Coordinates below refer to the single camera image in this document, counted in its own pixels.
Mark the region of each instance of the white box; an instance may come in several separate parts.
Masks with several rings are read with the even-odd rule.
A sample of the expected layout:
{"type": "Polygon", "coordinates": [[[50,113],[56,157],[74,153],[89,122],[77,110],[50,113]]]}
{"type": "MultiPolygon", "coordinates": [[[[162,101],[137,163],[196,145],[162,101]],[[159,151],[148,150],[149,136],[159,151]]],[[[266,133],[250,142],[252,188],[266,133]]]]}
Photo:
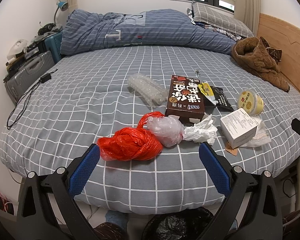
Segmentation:
{"type": "Polygon", "coordinates": [[[242,108],[221,117],[221,130],[234,149],[250,141],[256,135],[258,123],[242,108]]]}

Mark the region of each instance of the black bag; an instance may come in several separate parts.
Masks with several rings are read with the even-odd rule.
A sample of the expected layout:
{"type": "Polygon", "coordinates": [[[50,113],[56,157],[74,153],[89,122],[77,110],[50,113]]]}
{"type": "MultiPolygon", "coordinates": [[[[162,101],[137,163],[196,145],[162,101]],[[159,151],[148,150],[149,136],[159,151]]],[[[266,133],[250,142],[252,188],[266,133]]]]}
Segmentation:
{"type": "Polygon", "coordinates": [[[141,240],[197,239],[212,218],[213,214],[203,207],[155,215],[146,225],[141,240]]]}

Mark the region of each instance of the person's foot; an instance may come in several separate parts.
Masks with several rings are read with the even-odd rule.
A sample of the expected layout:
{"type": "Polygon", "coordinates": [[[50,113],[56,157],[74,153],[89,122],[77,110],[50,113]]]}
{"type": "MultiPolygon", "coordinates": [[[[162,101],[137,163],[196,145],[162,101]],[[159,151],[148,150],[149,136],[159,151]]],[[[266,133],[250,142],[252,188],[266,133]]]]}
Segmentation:
{"type": "Polygon", "coordinates": [[[117,226],[122,228],[125,232],[127,232],[127,224],[129,220],[127,213],[108,210],[105,217],[106,217],[106,222],[116,224],[117,226]]]}

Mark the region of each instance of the yellow plastic container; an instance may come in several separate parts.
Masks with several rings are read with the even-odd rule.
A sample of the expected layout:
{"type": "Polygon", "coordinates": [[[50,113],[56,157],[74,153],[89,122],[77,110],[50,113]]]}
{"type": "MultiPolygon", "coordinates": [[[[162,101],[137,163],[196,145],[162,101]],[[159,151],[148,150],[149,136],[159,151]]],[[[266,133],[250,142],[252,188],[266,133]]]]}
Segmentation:
{"type": "Polygon", "coordinates": [[[263,100],[254,91],[247,89],[241,92],[238,98],[238,109],[243,108],[248,115],[261,114],[263,111],[263,100]]]}

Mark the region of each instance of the blue lamp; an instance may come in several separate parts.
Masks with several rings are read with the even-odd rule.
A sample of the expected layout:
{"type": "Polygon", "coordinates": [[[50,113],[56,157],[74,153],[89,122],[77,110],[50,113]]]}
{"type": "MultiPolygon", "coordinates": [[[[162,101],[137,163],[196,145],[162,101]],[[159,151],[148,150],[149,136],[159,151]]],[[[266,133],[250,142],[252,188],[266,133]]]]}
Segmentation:
{"type": "Polygon", "coordinates": [[[54,17],[53,17],[53,21],[54,21],[54,24],[56,24],[56,15],[57,15],[57,12],[60,8],[61,11],[66,11],[68,9],[68,2],[62,2],[62,1],[58,1],[57,2],[57,5],[58,5],[58,8],[56,9],[56,12],[54,14],[54,17]]]}

